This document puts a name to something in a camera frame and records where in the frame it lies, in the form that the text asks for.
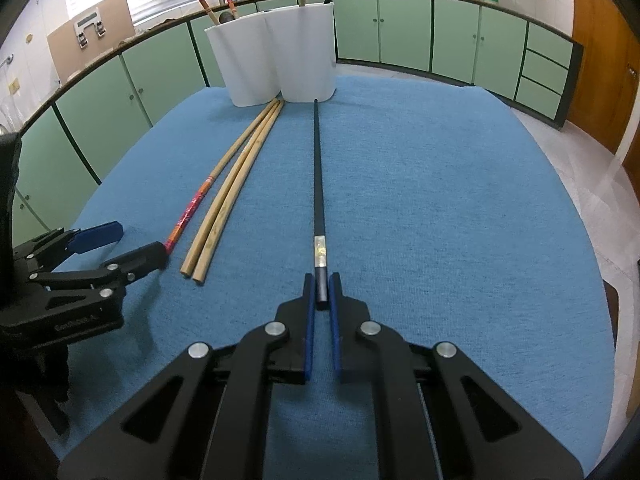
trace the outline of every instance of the blue tablecloth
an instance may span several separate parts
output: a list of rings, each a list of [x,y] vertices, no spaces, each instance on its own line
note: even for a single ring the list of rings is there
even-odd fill
[[[353,76],[337,85],[320,105],[330,272],[408,341],[459,345],[591,470],[609,419],[613,341],[590,240],[545,155],[482,89]],[[124,238],[65,269],[164,241],[259,110],[215,88],[175,107],[76,222],[118,220]],[[235,343],[301,293],[313,269],[312,126],[312,105],[284,107],[204,287],[178,268],[210,198],[168,269],[129,287],[124,327],[70,347],[71,430],[50,443],[58,456],[191,342]],[[317,313],[310,384],[274,388],[265,478],[376,475],[370,389],[335,382],[328,314]]]

